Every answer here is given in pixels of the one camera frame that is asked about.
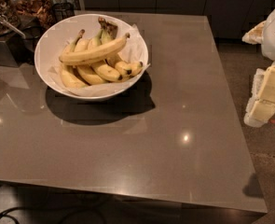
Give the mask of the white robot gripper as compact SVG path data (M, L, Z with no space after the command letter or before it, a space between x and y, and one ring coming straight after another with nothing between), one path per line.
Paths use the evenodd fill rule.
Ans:
M241 40L252 45L260 44L263 56L275 61L275 8L265 21L258 23ZM256 70L251 94L244 123L259 128L275 114L275 62L266 70Z

